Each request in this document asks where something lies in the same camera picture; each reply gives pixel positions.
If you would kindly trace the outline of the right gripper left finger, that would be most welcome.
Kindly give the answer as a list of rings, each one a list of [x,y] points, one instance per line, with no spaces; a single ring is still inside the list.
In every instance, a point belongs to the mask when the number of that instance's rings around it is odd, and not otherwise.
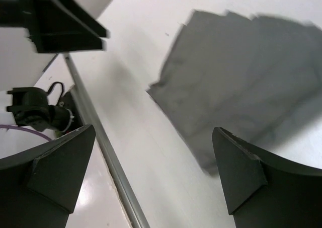
[[[65,227],[75,210],[96,132],[80,127],[1,159],[1,227]]]

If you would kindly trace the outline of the grey pleated skirt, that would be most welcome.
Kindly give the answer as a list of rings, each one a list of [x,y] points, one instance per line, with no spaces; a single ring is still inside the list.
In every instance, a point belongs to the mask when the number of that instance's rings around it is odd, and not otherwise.
[[[214,128],[272,150],[321,117],[321,28],[195,11],[147,92],[215,176]]]

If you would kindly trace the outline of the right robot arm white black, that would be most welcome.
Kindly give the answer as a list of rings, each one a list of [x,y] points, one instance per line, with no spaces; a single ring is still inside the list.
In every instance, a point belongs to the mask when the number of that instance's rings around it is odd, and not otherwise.
[[[22,153],[25,193],[88,212],[97,142],[132,227],[321,227],[321,0],[15,1],[74,82],[74,108],[5,94],[16,126],[64,132]]]

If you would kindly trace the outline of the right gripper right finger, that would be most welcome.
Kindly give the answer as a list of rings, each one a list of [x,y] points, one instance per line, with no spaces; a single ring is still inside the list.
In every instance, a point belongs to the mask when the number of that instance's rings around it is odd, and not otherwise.
[[[321,227],[321,170],[216,127],[213,148],[236,227]]]

